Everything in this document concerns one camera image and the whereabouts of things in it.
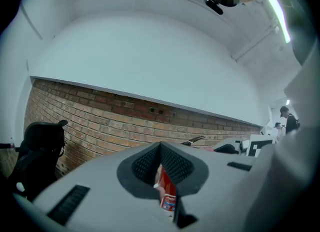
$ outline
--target white ceiling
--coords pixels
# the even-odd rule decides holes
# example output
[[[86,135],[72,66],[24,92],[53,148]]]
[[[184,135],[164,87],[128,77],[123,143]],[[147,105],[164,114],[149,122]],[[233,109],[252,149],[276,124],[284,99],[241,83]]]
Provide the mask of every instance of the white ceiling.
[[[102,11],[139,11],[184,22],[216,39],[265,87],[288,69],[300,70],[291,44],[286,44],[268,0],[223,7],[216,14],[204,0],[67,0],[72,20]]]
[[[287,99],[288,98],[284,97],[284,98],[281,98],[281,99],[278,99],[278,100],[271,102],[269,105],[270,109],[277,109],[279,111],[282,106],[286,106]]]

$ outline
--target black chair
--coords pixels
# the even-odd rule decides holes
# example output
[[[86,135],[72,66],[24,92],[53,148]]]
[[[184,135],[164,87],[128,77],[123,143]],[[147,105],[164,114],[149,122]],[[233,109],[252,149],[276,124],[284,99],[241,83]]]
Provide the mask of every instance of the black chair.
[[[11,190],[32,201],[42,190],[57,180],[55,168],[65,145],[63,126],[68,122],[35,122],[30,124],[19,149],[19,156],[8,178]],[[24,191],[17,189],[22,183]]]

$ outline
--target brick wall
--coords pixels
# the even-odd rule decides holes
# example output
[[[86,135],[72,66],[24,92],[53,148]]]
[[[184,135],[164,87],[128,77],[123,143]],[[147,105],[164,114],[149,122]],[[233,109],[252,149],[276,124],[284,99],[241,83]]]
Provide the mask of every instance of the brick wall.
[[[248,138],[260,128],[153,102],[88,88],[36,80],[24,119],[24,129],[35,121],[58,122],[67,145],[57,164],[62,176],[84,162],[126,148],[158,141],[176,143],[204,135],[194,145],[214,146],[228,137]]]

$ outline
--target person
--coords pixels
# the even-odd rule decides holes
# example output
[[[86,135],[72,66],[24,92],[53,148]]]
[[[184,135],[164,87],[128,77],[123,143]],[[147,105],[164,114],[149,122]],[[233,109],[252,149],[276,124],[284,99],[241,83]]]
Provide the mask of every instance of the person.
[[[282,106],[280,109],[280,117],[286,118],[285,134],[290,133],[291,131],[299,128],[298,120],[289,112],[289,109],[285,106]]]
[[[285,127],[281,126],[281,123],[279,123],[279,122],[276,122],[274,127],[277,128],[277,130],[278,130],[278,133],[276,136],[276,141],[279,142],[280,139],[286,135],[286,129],[285,129]]]

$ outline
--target ceiling light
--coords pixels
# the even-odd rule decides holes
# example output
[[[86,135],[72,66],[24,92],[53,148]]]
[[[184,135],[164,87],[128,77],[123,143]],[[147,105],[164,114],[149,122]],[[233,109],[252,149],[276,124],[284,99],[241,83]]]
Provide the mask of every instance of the ceiling light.
[[[287,30],[287,26],[286,26],[286,21],[285,21],[285,16],[284,16],[284,12],[278,2],[278,0],[268,0],[272,6],[272,8],[275,11],[275,14],[279,20],[279,23],[281,25],[283,34],[285,36],[285,42],[289,43],[291,41],[288,30]]]

